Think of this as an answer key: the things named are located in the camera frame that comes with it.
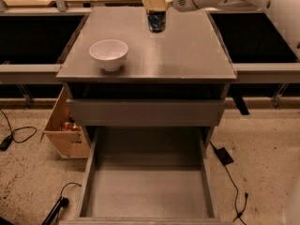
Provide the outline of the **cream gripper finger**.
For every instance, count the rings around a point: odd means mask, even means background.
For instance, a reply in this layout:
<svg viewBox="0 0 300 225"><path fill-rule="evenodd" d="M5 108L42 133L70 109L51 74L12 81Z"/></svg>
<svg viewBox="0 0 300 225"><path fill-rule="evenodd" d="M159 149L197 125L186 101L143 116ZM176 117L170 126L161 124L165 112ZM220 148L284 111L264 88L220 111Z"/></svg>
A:
<svg viewBox="0 0 300 225"><path fill-rule="evenodd" d="M173 0L142 0L143 7L148 11L166 11Z"/></svg>

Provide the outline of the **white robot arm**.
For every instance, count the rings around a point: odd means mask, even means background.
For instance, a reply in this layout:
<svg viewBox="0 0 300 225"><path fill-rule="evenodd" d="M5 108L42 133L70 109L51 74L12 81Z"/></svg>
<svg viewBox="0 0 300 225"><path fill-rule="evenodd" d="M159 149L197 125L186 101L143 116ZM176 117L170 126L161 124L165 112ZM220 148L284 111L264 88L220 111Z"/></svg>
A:
<svg viewBox="0 0 300 225"><path fill-rule="evenodd" d="M181 12L254 6L267 16L294 54L300 57L300 0L142 0L142 4L147 11L166 11L173 6Z"/></svg>

